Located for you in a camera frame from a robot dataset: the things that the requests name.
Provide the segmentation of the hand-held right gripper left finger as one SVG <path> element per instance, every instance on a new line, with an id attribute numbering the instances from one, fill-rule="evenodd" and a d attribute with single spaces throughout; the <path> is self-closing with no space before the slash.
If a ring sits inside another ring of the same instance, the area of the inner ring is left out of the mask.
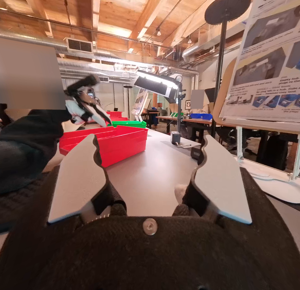
<path id="1" fill-rule="evenodd" d="M 97 138 L 90 134 L 63 158 L 47 220 L 49 224 L 75 215 L 80 215 L 84 223 L 109 217 L 109 206 L 97 215 L 92 203 L 92 198 L 107 182 L 97 153 Z"/>

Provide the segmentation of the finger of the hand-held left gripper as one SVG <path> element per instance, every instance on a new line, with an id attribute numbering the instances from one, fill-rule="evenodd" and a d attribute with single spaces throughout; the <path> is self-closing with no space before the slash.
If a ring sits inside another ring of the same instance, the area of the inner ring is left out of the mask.
<path id="1" fill-rule="evenodd" d="M 105 121 L 107 113 L 99 105 L 96 105 L 96 108 L 90 106 L 90 112 L 92 113 L 91 120 L 94 120 L 100 127 L 107 126 Z"/>
<path id="2" fill-rule="evenodd" d="M 99 126 L 107 126 L 108 123 L 112 123 L 109 115 L 98 103 L 96 103 L 96 122 Z"/>

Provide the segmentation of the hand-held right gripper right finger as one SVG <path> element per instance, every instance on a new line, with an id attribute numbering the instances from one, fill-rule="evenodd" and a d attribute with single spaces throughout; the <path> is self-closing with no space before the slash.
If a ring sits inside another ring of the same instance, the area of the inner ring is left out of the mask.
<path id="1" fill-rule="evenodd" d="M 193 187 L 221 216 L 252 224 L 252 217 L 238 162 L 216 139 L 203 137 L 203 162 L 191 176 Z"/>

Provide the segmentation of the red plastic bin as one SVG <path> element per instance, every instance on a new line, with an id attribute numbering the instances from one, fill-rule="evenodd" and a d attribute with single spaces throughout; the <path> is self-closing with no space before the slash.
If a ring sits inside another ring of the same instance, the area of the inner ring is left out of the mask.
<path id="1" fill-rule="evenodd" d="M 117 126 L 66 132 L 59 140 L 60 153 L 66 156 L 90 134 L 96 136 L 102 166 L 107 168 L 143 152 L 146 148 L 148 129 Z"/>
<path id="2" fill-rule="evenodd" d="M 107 111 L 111 121 L 128 121 L 128 117 L 123 116 L 120 111 Z"/>

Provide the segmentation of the person's left forearm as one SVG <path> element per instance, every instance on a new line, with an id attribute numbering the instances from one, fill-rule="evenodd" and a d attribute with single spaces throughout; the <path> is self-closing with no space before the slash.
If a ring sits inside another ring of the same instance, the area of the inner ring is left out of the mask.
<path id="1" fill-rule="evenodd" d="M 1 130 L 0 193 L 17 191 L 36 180 L 57 151 L 72 119 L 65 110 L 31 110 Z"/>

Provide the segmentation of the black disc pole stand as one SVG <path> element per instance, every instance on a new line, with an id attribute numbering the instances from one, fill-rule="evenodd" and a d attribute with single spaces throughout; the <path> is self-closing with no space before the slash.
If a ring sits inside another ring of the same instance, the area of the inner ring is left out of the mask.
<path id="1" fill-rule="evenodd" d="M 250 4 L 251 0 L 215 0 L 205 11 L 205 20 L 208 24 L 214 26 L 221 24 L 213 112 L 216 110 L 215 105 L 221 85 L 227 23 L 243 15 L 249 8 Z"/>
<path id="2" fill-rule="evenodd" d="M 123 85 L 123 92 L 124 92 L 124 104 L 125 104 L 125 111 L 127 112 L 127 118 L 130 120 L 130 94 L 131 94 L 131 89 L 133 87 L 131 85 Z"/>

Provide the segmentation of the green plastic bin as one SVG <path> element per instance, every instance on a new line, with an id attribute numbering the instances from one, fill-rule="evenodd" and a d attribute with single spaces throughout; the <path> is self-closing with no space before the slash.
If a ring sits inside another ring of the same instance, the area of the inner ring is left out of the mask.
<path id="1" fill-rule="evenodd" d="M 107 124 L 107 127 L 117 127 L 117 126 L 124 126 L 124 127 L 136 127 L 136 128 L 146 128 L 147 123 L 144 121 L 136 121 L 136 120 L 132 120 L 132 121 L 112 121 L 111 124 Z"/>

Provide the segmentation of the instruction sign on stand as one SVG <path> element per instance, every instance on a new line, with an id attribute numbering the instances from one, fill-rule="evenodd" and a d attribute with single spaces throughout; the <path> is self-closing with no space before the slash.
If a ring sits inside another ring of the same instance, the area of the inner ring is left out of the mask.
<path id="1" fill-rule="evenodd" d="M 253 0 L 234 67 L 226 69 L 214 119 L 237 129 L 237 161 L 269 196 L 299 204 L 299 4 Z M 244 161 L 242 128 L 297 135 L 293 172 Z"/>
<path id="2" fill-rule="evenodd" d="M 135 117 L 135 120 L 138 122 L 143 121 L 142 112 L 144 111 L 147 101 L 148 101 L 148 90 L 144 88 L 140 88 L 130 112 L 130 115 L 133 115 Z"/>

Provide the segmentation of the white air vent grille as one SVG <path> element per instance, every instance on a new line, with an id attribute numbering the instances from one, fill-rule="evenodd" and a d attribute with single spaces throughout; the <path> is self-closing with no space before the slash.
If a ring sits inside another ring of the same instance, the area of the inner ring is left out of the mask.
<path id="1" fill-rule="evenodd" d="M 67 49 L 84 53 L 93 53 L 93 43 L 89 41 L 66 38 Z"/>

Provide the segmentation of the long wooden work table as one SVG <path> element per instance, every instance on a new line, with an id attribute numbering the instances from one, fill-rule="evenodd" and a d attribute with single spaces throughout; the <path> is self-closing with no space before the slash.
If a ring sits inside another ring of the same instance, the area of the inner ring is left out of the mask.
<path id="1" fill-rule="evenodd" d="M 161 122 L 166 123 L 166 133 L 170 135 L 170 125 L 177 125 L 177 117 L 171 116 L 157 116 Z M 204 132 L 211 130 L 212 121 L 211 120 L 204 120 L 204 119 L 186 119 L 183 117 L 181 120 L 181 125 L 185 127 L 191 128 L 191 136 L 190 140 L 200 143 L 203 139 Z"/>

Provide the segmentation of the silver round air duct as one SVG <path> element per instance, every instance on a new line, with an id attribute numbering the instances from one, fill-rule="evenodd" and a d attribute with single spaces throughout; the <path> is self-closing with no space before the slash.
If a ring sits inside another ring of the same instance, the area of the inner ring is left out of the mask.
<path id="1" fill-rule="evenodd" d="M 36 44 L 46 47 L 52 47 L 55 49 L 55 52 L 58 54 L 64 54 L 69 56 L 76 56 L 81 58 L 89 58 L 89 59 L 97 59 L 97 60 L 104 60 L 104 61 L 112 61 L 112 59 L 120 60 L 120 58 L 113 53 L 105 50 L 95 50 L 91 53 L 78 51 L 78 50 L 71 50 L 68 48 L 66 41 L 63 40 L 56 40 L 51 37 L 34 37 L 29 35 L 24 35 L 20 33 L 15 33 L 9 30 L 0 29 L 0 37 L 7 40 L 14 40 L 29 44 Z"/>

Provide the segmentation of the silver spiral air duct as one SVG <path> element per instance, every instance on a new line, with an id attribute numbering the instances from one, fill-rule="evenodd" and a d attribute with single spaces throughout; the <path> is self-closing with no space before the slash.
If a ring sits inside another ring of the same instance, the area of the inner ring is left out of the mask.
<path id="1" fill-rule="evenodd" d="M 183 52 L 182 52 L 182 58 L 184 63 L 189 63 L 190 60 L 190 56 L 194 53 L 197 53 L 201 50 L 205 50 L 208 49 L 210 47 L 212 47 L 213 45 L 210 43 L 204 43 L 204 44 L 200 44 L 199 42 L 186 48 Z"/>

